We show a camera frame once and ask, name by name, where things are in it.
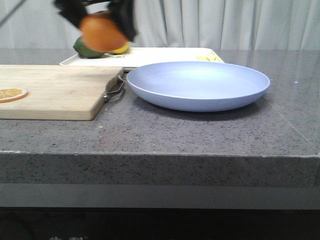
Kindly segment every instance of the blue plate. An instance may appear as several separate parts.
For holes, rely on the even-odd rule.
[[[162,62],[140,66],[127,75],[142,99],[168,109],[217,112],[259,99],[270,85],[263,73],[240,65],[206,62]]]

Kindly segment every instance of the white curtain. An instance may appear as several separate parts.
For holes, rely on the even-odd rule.
[[[0,0],[0,19],[18,2]],[[0,28],[0,48],[71,49],[81,33],[52,2],[23,4]],[[134,12],[132,47],[320,50],[320,0],[135,0]]]

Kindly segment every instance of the lemon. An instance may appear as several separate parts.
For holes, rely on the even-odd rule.
[[[127,41],[122,47],[112,50],[110,51],[110,53],[112,54],[123,54],[125,51],[127,51],[127,49],[129,48],[130,42]]]
[[[105,52],[95,51],[88,48],[82,37],[78,37],[75,43],[73,44],[73,49],[81,56],[89,59],[96,59],[100,58],[105,54]]]

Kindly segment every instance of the lemon slice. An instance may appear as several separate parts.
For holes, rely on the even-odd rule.
[[[210,62],[216,62],[216,63],[223,63],[224,61],[221,60],[221,58],[215,54],[211,53],[205,56],[207,59],[209,59]]]
[[[7,103],[22,99],[28,95],[28,91],[23,88],[3,88],[0,89],[0,103]]]
[[[209,59],[206,58],[205,56],[196,56],[196,58],[197,58],[199,61],[209,62]]]

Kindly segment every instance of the plate rim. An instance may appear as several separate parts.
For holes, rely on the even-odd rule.
[[[229,65],[229,66],[234,66],[234,67],[237,67],[237,68],[243,68],[243,69],[247,69],[247,70],[250,70],[250,71],[253,71],[253,72],[256,72],[256,73],[262,75],[267,80],[267,84],[260,91],[254,92],[252,94],[246,94],[246,95],[235,96],[235,97],[199,98],[199,97],[174,96],[174,95],[158,93],[158,92],[154,92],[154,91],[150,91],[150,90],[146,90],[144,88],[141,88],[141,87],[133,84],[130,81],[130,73],[131,72],[138,71],[139,69],[147,68],[147,67],[150,67],[150,66],[153,66],[153,65],[167,65],[167,64],[177,64],[177,63],[180,63],[180,64],[183,64],[183,63],[188,63],[188,64],[196,63],[196,64],[210,64],[210,65],[211,64],[213,64],[213,65]],[[174,61],[174,62],[156,62],[156,63],[151,63],[151,64],[147,64],[147,65],[143,65],[143,66],[137,67],[134,70],[130,71],[126,76],[126,79],[127,79],[127,82],[129,83],[129,85],[134,86],[135,88],[137,88],[137,89],[139,89],[139,90],[141,90],[143,92],[152,94],[152,95],[157,95],[157,96],[166,97],[166,98],[173,98],[173,99],[199,100],[199,101],[210,101],[210,100],[221,101],[221,100],[232,100],[232,99],[246,98],[246,97],[254,96],[254,95],[257,95],[257,94],[260,94],[260,93],[266,91],[270,87],[270,84],[271,84],[271,81],[270,81],[270,79],[269,79],[269,77],[267,75],[265,75],[264,73],[262,73],[262,72],[260,72],[260,71],[258,71],[256,69],[253,69],[253,68],[250,68],[250,67],[247,67],[247,66],[237,65],[237,64],[233,64],[233,63],[224,63],[224,62],[201,62],[201,61]]]

